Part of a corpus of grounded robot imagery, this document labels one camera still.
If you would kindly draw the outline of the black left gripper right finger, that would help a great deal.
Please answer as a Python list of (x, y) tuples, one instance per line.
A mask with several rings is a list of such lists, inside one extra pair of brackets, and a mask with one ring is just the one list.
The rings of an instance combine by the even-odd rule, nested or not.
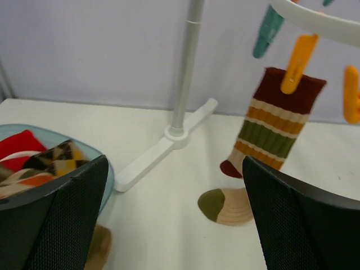
[(359, 201), (247, 156), (243, 178), (267, 269), (359, 269)]

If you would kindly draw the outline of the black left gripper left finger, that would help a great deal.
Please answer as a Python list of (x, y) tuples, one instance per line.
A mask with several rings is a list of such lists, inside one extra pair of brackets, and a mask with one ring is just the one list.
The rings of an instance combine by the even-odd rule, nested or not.
[(1, 200), (1, 269), (83, 269), (109, 162), (101, 155)]

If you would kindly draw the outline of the beige patchwork argyle sock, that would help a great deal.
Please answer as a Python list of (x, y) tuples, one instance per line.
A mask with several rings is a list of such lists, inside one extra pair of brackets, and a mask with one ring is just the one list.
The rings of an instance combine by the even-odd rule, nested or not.
[(112, 245), (111, 231), (97, 224), (94, 228), (91, 245), (88, 252), (87, 264), (105, 265)]

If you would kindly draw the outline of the brown yellow argyle sock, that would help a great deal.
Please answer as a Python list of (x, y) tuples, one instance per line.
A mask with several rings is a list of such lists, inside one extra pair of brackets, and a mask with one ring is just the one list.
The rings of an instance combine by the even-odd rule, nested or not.
[(88, 163), (90, 159), (71, 139), (31, 156), (22, 166), (23, 169), (36, 169), (51, 173), (56, 177), (64, 176)]

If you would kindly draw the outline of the maroon olive striped sock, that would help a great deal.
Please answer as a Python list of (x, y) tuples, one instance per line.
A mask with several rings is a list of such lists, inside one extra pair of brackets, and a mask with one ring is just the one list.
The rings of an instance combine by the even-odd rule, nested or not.
[[(280, 170), (307, 123), (317, 97), (327, 84), (324, 79), (304, 75), (291, 94), (281, 91), (286, 71), (267, 67), (254, 92), (242, 127), (220, 171), (242, 179), (242, 164), (252, 156)], [(200, 211), (210, 221), (238, 226), (253, 218), (246, 188), (217, 188), (198, 199)]]

